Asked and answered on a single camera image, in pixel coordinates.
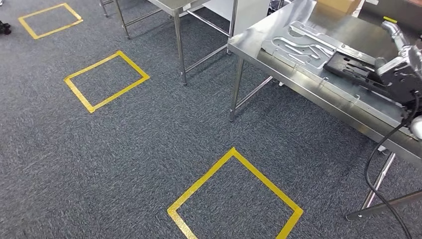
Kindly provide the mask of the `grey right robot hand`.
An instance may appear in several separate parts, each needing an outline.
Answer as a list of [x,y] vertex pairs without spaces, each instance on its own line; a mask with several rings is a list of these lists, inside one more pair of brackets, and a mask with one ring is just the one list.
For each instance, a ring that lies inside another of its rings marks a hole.
[[390,35],[398,50],[398,55],[388,62],[382,57],[376,58],[375,69],[377,73],[381,75],[381,73],[385,73],[401,64],[409,65],[420,71],[422,69],[421,50],[416,45],[410,44],[397,24],[385,20],[382,22],[381,27]]

